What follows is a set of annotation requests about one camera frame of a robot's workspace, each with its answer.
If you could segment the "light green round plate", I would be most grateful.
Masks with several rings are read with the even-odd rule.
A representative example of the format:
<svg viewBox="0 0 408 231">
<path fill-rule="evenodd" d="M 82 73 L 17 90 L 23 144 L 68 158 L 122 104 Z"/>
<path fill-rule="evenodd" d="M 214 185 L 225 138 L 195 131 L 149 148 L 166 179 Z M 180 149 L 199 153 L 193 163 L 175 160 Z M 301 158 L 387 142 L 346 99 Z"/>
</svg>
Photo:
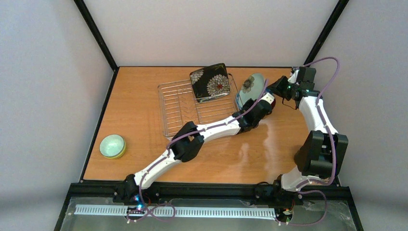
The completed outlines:
<svg viewBox="0 0 408 231">
<path fill-rule="evenodd" d="M 265 78 L 261 73 L 251 74 L 242 84 L 241 89 L 236 94 L 236 104 L 239 110 L 249 100 L 256 101 L 262 93 L 265 85 Z"/>
</svg>

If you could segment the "black floral square plate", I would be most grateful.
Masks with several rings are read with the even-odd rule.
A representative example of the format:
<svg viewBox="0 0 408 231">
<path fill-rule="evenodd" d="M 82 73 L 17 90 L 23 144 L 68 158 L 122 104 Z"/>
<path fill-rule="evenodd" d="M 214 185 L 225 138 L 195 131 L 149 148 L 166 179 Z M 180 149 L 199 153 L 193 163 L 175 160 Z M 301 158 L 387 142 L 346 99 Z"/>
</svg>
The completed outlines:
<svg viewBox="0 0 408 231">
<path fill-rule="evenodd" d="M 230 94 L 230 81 L 224 63 L 213 64 L 190 72 L 191 87 L 198 103 Z"/>
</svg>

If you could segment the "wire metal dish rack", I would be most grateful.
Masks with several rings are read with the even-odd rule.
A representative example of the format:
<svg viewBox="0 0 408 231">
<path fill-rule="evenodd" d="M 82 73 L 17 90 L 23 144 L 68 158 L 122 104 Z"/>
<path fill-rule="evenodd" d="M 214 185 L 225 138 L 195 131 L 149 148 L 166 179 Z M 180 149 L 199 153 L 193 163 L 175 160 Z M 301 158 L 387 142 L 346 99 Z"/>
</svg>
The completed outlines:
<svg viewBox="0 0 408 231">
<path fill-rule="evenodd" d="M 237 86 L 232 74 L 228 75 L 230 93 L 218 98 L 206 97 L 197 101 L 191 81 L 180 80 L 163 83 L 158 86 L 159 106 L 162 117 L 162 132 L 168 139 L 187 122 L 209 124 L 229 117 L 238 111 L 236 104 Z"/>
</svg>

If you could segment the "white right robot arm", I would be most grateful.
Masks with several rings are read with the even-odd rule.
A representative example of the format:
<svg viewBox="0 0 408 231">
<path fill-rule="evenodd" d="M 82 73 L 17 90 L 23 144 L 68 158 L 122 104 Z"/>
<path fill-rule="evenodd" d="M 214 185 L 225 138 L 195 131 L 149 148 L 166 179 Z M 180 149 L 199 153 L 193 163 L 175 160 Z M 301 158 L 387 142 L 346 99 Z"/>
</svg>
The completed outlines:
<svg viewBox="0 0 408 231">
<path fill-rule="evenodd" d="M 289 77 L 282 76 L 268 86 L 275 96 L 295 102 L 302 113 L 309 134 L 294 155 L 294 167 L 274 181 L 274 196 L 286 198 L 300 193 L 305 186 L 331 185 L 338 175 L 348 146 L 346 135 L 330 122 L 323 105 L 322 92 L 314 90 L 316 70 L 294 67 Z"/>
</svg>

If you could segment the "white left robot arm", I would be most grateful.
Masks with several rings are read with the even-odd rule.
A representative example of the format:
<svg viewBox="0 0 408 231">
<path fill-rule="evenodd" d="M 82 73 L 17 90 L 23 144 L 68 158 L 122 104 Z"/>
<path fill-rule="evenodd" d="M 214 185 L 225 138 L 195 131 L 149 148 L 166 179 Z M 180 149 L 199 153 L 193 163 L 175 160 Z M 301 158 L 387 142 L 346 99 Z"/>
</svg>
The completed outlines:
<svg viewBox="0 0 408 231">
<path fill-rule="evenodd" d="M 249 99 L 242 109 L 233 115 L 205 125 L 186 123 L 166 146 L 166 150 L 151 164 L 135 174 L 126 176 L 115 189 L 114 202 L 141 203 L 142 191 L 148 189 L 156 179 L 172 167 L 189 162 L 209 141 L 249 132 L 256 128 L 274 107 L 271 93 L 261 93 L 255 101 Z"/>
</svg>

